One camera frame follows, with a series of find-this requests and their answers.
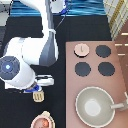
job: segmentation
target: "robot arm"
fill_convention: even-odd
[[[51,66],[58,59],[58,47],[55,39],[53,16],[49,0],[20,0],[23,4],[41,13],[43,38],[15,37],[7,44],[4,55],[0,58],[0,78],[16,89],[27,89],[37,82],[36,75],[30,65]],[[53,83],[38,80],[37,83],[47,85]]]

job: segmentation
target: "bowl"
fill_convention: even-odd
[[[79,118],[88,126],[105,127],[114,118],[115,110],[112,97],[99,87],[87,87],[76,98],[76,112]]]

